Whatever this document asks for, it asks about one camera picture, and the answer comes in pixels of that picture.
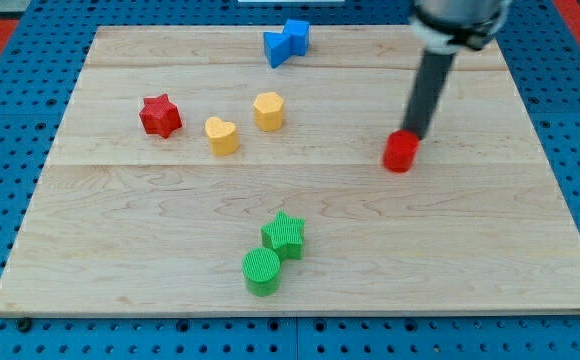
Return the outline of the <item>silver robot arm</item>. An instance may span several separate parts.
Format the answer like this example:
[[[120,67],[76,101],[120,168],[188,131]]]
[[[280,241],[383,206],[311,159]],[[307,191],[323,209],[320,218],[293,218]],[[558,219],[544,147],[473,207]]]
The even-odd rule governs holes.
[[[424,48],[441,55],[480,51],[505,24],[511,0],[413,0],[410,25]]]

